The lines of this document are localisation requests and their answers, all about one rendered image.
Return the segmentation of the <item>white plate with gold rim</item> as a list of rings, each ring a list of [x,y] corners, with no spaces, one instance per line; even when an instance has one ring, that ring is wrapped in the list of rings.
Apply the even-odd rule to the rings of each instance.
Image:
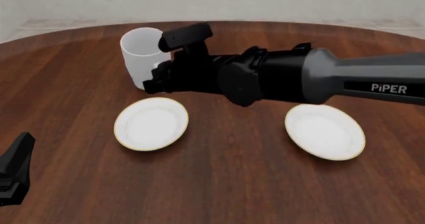
[[[176,142],[189,125],[186,108],[170,98],[146,98],[125,108],[114,123],[114,136],[137,152],[160,150]]]
[[[362,127],[348,114],[332,106],[294,106],[286,114],[284,126],[299,148],[324,160],[351,160],[365,149],[366,137]]]

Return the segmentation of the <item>white mug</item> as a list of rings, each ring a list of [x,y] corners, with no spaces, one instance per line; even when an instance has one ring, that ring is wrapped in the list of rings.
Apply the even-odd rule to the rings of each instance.
[[[165,61],[171,60],[171,54],[159,49],[159,40],[163,32],[156,28],[137,28],[124,34],[120,40],[125,66],[134,85],[145,90],[143,82],[151,80],[152,70]]]

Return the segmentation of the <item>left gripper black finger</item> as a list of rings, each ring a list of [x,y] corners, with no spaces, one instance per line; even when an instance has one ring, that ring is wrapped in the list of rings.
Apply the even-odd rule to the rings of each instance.
[[[9,177],[14,182],[30,184],[30,163],[35,138],[28,132],[20,134],[0,156],[0,177]]]

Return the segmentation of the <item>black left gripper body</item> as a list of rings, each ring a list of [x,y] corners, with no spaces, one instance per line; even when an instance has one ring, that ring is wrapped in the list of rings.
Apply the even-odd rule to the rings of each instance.
[[[30,188],[29,179],[0,176],[0,207],[21,205]]]

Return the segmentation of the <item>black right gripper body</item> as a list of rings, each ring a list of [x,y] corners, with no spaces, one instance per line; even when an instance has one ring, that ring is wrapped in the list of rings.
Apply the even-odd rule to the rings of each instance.
[[[160,92],[201,92],[220,94],[217,76],[220,56],[205,51],[179,50],[173,60],[161,62],[151,71],[153,78],[143,82],[148,94]]]

